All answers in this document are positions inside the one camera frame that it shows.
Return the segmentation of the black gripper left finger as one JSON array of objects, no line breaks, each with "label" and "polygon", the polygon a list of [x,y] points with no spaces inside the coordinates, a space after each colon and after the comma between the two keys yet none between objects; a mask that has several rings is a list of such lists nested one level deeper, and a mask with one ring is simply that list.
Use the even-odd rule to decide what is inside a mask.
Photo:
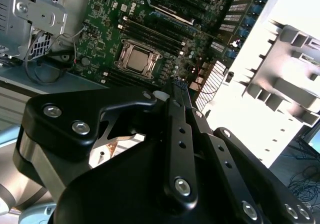
[{"label": "black gripper left finger", "polygon": [[185,117],[182,82],[169,78],[166,100],[134,86],[31,98],[16,144],[18,170],[58,205],[74,180],[142,142],[161,140],[169,116]]}]

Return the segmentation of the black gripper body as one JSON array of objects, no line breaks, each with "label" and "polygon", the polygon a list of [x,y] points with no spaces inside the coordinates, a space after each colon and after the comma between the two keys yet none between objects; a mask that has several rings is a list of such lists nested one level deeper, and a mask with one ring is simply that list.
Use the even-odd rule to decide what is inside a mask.
[{"label": "black gripper body", "polygon": [[147,140],[74,180],[56,224],[229,224],[209,197],[204,155],[185,117],[170,115],[161,140]]}]

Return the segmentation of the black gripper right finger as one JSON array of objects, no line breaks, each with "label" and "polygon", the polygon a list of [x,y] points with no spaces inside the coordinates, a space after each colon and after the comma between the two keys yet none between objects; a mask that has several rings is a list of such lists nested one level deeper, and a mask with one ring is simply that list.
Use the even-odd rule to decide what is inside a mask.
[{"label": "black gripper right finger", "polygon": [[315,218],[247,147],[228,129],[212,130],[192,106],[188,87],[180,84],[195,149],[204,156],[206,186],[218,185],[209,197],[222,201],[218,211],[230,224],[314,224]]}]

